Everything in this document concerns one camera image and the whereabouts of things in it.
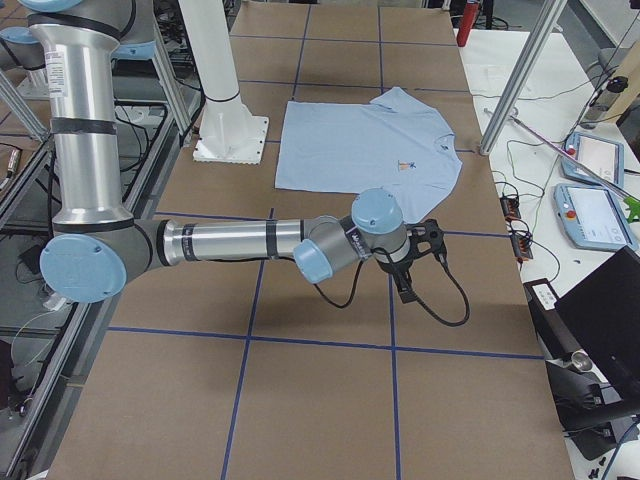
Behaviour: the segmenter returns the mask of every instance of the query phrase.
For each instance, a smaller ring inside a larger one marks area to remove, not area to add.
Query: green object
[[[635,221],[636,218],[640,220],[640,200],[634,197],[627,197],[623,202],[627,204],[627,207],[629,207],[627,222],[631,223]]]

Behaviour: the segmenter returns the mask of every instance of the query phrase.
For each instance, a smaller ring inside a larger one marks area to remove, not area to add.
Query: blue joint cap
[[[7,27],[0,31],[0,38],[6,42],[19,43],[21,45],[34,45],[38,39],[34,37],[27,27]]]
[[[124,263],[109,246],[88,235],[59,235],[40,255],[42,276],[75,302],[93,303],[119,293],[127,283]]]
[[[156,42],[127,43],[120,45],[111,55],[116,60],[151,60],[156,54]]]
[[[395,197],[382,188],[358,195],[351,206],[351,219],[360,230],[374,235],[391,233],[404,221]]]
[[[36,12],[56,13],[68,10],[84,0],[18,0],[22,5]]]
[[[293,259],[309,283],[320,283],[333,276],[333,268],[327,256],[308,238],[293,249]]]

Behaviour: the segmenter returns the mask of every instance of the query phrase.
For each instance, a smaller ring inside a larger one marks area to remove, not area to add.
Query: label on robot arm
[[[49,96],[60,98],[67,96],[67,82],[64,73],[64,53],[47,52],[47,81],[49,82]]]
[[[545,310],[553,310],[556,308],[558,298],[553,294],[546,283],[534,285],[533,291]]]

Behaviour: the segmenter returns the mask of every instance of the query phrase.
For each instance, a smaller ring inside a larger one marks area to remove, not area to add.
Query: device screen
[[[578,162],[605,180],[615,182],[617,151],[618,146],[614,143],[581,136],[578,146]]]
[[[606,191],[573,187],[567,190],[586,240],[615,245],[627,244],[626,234]]]

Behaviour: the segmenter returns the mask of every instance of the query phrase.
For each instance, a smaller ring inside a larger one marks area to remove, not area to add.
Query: black monitor
[[[578,343],[625,399],[640,398],[640,257],[618,250],[556,303]]]

